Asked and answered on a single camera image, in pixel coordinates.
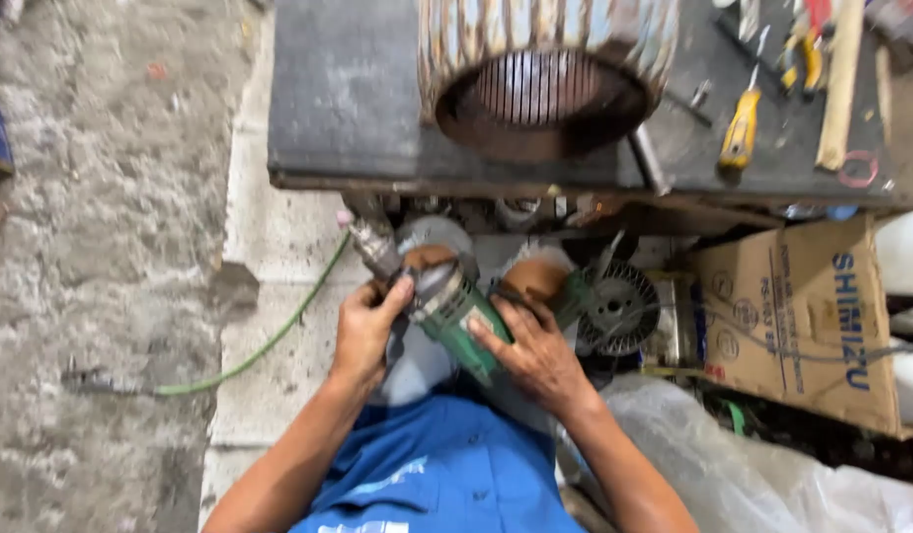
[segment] rusty motor housing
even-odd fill
[[[419,0],[421,120],[490,157],[576,157],[649,117],[679,0]]]

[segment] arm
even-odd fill
[[[568,430],[600,483],[613,509],[612,518],[625,533],[696,532],[697,525],[680,497],[620,429],[581,371],[551,311],[530,298],[526,301],[535,315],[493,298],[515,344],[503,343],[478,321],[471,321],[475,340]]]
[[[364,285],[342,304],[328,377],[281,438],[219,500],[203,533],[284,532],[304,516],[368,395],[383,378],[391,322],[413,296],[401,278],[383,304]]]

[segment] white plastic sheet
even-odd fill
[[[913,533],[913,486],[837,469],[721,428],[673,383],[628,376],[602,391],[621,428],[675,488],[705,533]],[[597,494],[581,468],[566,480]]]

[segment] green hose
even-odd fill
[[[253,352],[249,358],[237,364],[235,367],[226,370],[225,372],[221,372],[210,378],[205,378],[204,380],[194,381],[193,383],[184,383],[181,385],[160,385],[154,389],[153,394],[156,396],[176,396],[179,394],[198,393],[200,391],[212,389],[219,383],[242,374],[248,370],[250,366],[255,364],[255,361],[268,354],[269,351],[273,349],[273,346],[281,341],[282,338],[284,338],[285,334],[291,330],[292,326],[294,326],[296,322],[302,320],[302,314],[305,313],[308,305],[310,305],[311,302],[315,299],[318,291],[321,290],[321,287],[324,285],[324,281],[328,279],[328,275],[331,274],[335,264],[338,262],[338,259],[344,252],[344,248],[347,246],[349,237],[349,233],[345,231],[341,244],[338,246],[338,249],[335,250],[334,255],[331,256],[331,261],[328,262],[327,266],[324,268],[324,271],[320,274],[318,280],[315,282],[315,285],[311,287],[311,292],[308,293],[308,296],[305,296],[302,304],[299,305],[298,309],[295,310],[291,317],[289,317],[288,320],[282,324],[282,327],[280,327],[278,331],[275,332],[275,335],[269,337],[265,344]]]

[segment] workbench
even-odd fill
[[[674,194],[766,207],[796,201],[902,205],[901,176],[894,174],[878,109],[871,34],[861,46],[848,149],[876,158],[872,183],[851,188],[835,174],[815,171],[825,99],[804,103],[795,95],[786,100],[771,77],[761,74],[754,160],[740,179],[728,181],[717,176],[716,158],[752,64],[715,29],[717,10],[710,0],[684,0],[681,9],[669,88],[692,95],[709,79],[713,90],[702,111],[712,117],[713,126],[699,124],[667,100],[647,121]],[[772,65],[790,18],[782,3],[762,3],[760,27],[771,25],[763,55]],[[273,185],[478,197],[651,195],[626,141],[580,160],[512,164],[486,160],[436,128],[421,126],[416,31],[412,0],[278,3],[269,134]],[[846,171],[855,177],[871,173],[863,163],[848,163]]]

